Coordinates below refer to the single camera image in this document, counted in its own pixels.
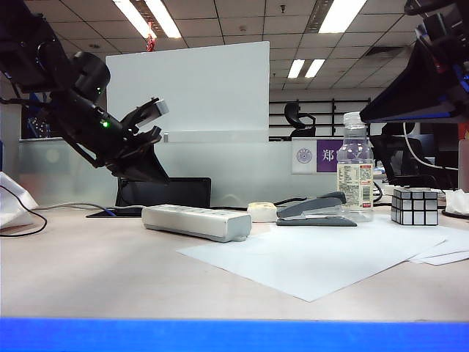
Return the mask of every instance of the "bottle cap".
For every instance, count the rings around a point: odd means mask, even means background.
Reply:
[[[356,125],[363,124],[360,118],[360,113],[357,112],[347,112],[344,114],[344,125]]]

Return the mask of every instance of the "bottle label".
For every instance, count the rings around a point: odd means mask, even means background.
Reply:
[[[337,164],[337,190],[350,210],[373,208],[373,164]]]

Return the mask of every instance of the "robotic arm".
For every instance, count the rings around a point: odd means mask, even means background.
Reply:
[[[449,12],[432,13],[442,7]],[[362,112],[364,122],[461,122],[469,118],[469,3],[407,0],[422,15],[405,70]]]
[[[97,56],[79,52],[68,59],[41,14],[31,14],[23,0],[0,0],[0,70],[13,89],[50,92],[50,103],[0,98],[3,104],[38,106],[47,122],[94,167],[106,166],[112,175],[156,183],[168,182],[153,144],[161,129],[139,133],[139,127],[168,112],[153,98],[121,122],[95,103],[111,74]]]

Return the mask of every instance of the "sheet of paper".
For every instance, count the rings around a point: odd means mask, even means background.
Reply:
[[[438,255],[436,257],[429,257],[424,259],[410,259],[409,261],[412,263],[426,263],[432,265],[443,265],[449,264],[454,262],[459,262],[460,260],[469,259],[469,252],[457,252],[445,255]]]
[[[437,229],[415,231],[377,214],[358,227],[277,227],[244,242],[181,249],[188,255],[313,301],[443,242]]]
[[[436,257],[438,255],[469,251],[469,230],[458,230],[443,226],[436,226],[435,229],[438,229],[439,233],[445,236],[446,241],[416,255],[412,258],[412,261],[422,260],[428,257]]]

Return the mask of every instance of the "rubik's cube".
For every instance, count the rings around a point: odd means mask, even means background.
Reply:
[[[438,225],[437,192],[396,188],[391,220],[401,225]]]

